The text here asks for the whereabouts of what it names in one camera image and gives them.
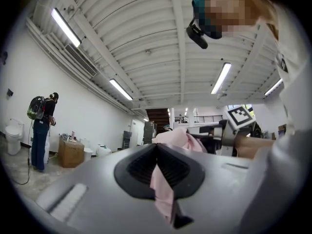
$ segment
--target fluorescent light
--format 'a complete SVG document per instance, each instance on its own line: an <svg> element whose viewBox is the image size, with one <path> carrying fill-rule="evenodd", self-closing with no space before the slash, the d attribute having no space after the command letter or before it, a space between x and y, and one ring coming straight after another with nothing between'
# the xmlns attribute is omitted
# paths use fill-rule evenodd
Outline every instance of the fluorescent light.
<svg viewBox="0 0 312 234"><path fill-rule="evenodd" d="M57 22L57 24L60 26L60 28L64 31L64 33L67 35L70 41L74 44L75 47L78 47L81 44L80 39L77 37L77 35L73 32L73 30L70 28L68 23L65 21L65 19L60 14L59 10L57 8L54 8L51 13L54 20Z"/></svg>
<svg viewBox="0 0 312 234"><path fill-rule="evenodd" d="M278 82L275 83L275 84L273 85L273 87L270 88L264 95L267 96L268 94L270 94L270 93L271 93L275 88L277 88L278 85L281 84L282 82L283 82L283 80L282 80L282 79L279 79Z"/></svg>
<svg viewBox="0 0 312 234"><path fill-rule="evenodd" d="M123 96L125 96L128 100L133 100L132 97L126 92L124 91L124 89L118 84L118 82L115 79L111 79L109 81L115 88L117 88L117 90L119 92L122 93Z"/></svg>
<svg viewBox="0 0 312 234"><path fill-rule="evenodd" d="M214 85L214 89L211 91L211 94L214 95L218 92L219 88L221 87L226 75L228 74L230 68L231 68L231 64L230 63L225 63L223 65L222 71L219 75L218 80L216 81L215 85Z"/></svg>

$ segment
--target ceiling beam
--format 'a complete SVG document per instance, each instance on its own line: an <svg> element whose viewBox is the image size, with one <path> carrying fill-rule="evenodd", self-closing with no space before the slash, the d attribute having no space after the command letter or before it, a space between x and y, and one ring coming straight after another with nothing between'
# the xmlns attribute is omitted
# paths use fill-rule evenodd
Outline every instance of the ceiling beam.
<svg viewBox="0 0 312 234"><path fill-rule="evenodd" d="M264 93L266 91L268 91L268 89L270 87L272 87L279 79L280 77L277 76L276 74L278 74L278 70L277 68L273 71L273 73L271 74L271 76L259 87L259 89L257 90L257 92L253 92L250 97L248 97L247 99L254 99L256 95L258 95L259 93L264 96Z"/></svg>
<svg viewBox="0 0 312 234"><path fill-rule="evenodd" d="M133 108L133 111L136 110L143 110L143 109L157 109L157 108L179 108L179 107L217 107L217 106L226 106L226 105L241 105L241 104L262 104L264 103L263 99L254 99L251 101L247 101L245 99L232 99L226 101L226 103L220 101L220 100L202 100L202 101L196 101L196 102L187 102L185 101L182 105L180 104L162 104L162 105L151 105L151 106L142 106L140 108Z"/></svg>
<svg viewBox="0 0 312 234"><path fill-rule="evenodd" d="M135 86L135 84L132 82L132 80L124 72L124 70L119 65L119 63L116 61L114 56L111 54L111 52L105 46L103 41L97 35L97 33L92 28L92 26L90 25L87 18L83 15L81 10L79 9L75 0L61 0L61 2L65 5L65 7L68 7L70 5L74 6L76 13L74 14L74 16L72 18L77 23L77 25L80 27L80 29L85 34L87 39L97 49L97 51L103 56L103 58L107 61L107 63L110 65L110 67L116 72L116 74L120 77L120 79L134 92L135 96L136 97L141 96L142 94L139 91L139 89Z"/></svg>
<svg viewBox="0 0 312 234"><path fill-rule="evenodd" d="M250 92L250 91L245 91L245 90L236 90L233 91L233 93L240 93L240 94L256 94L256 95L262 95L262 92ZM141 98L150 98L150 97L158 97L158 96L175 96L175 95L180 95L181 93L165 93L165 94L151 94L151 95L144 95L141 96ZM185 95L192 95L192 94L210 94L210 91L194 91L194 92L184 92Z"/></svg>
<svg viewBox="0 0 312 234"><path fill-rule="evenodd" d="M182 13L182 5L180 0L171 0L174 14L175 24L177 29L177 38L179 41L179 56L180 56L180 87L181 87L181 104L184 101L184 86L185 86L185 30Z"/></svg>
<svg viewBox="0 0 312 234"><path fill-rule="evenodd" d="M230 85L230 87L227 89L228 96L230 96L231 93L236 89L236 87L242 82L242 80L246 76L248 69L252 67L252 65L254 64L254 61L258 58L262 50L262 47L265 43L267 33L268 33L268 27L266 26L266 24L262 23L258 30L257 37L253 44L253 48L251 49L245 63L243 64L242 69L240 70L237 77Z"/></svg>

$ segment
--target green backpack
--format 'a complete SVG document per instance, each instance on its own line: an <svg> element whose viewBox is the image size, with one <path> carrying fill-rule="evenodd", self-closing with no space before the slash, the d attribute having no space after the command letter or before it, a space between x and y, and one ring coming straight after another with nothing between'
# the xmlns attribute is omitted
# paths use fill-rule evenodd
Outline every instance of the green backpack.
<svg viewBox="0 0 312 234"><path fill-rule="evenodd" d="M33 98L27 110L27 116L32 119L42 119L45 109L45 103L49 98L43 96L37 96Z"/></svg>

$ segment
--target air vent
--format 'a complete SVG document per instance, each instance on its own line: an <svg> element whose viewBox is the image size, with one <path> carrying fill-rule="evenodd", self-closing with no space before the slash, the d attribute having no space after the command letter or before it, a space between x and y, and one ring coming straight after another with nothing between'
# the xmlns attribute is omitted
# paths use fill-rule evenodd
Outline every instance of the air vent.
<svg viewBox="0 0 312 234"><path fill-rule="evenodd" d="M92 77L97 74L96 68L88 61L86 57L72 44L67 44L65 49L71 55L73 60L79 64Z"/></svg>

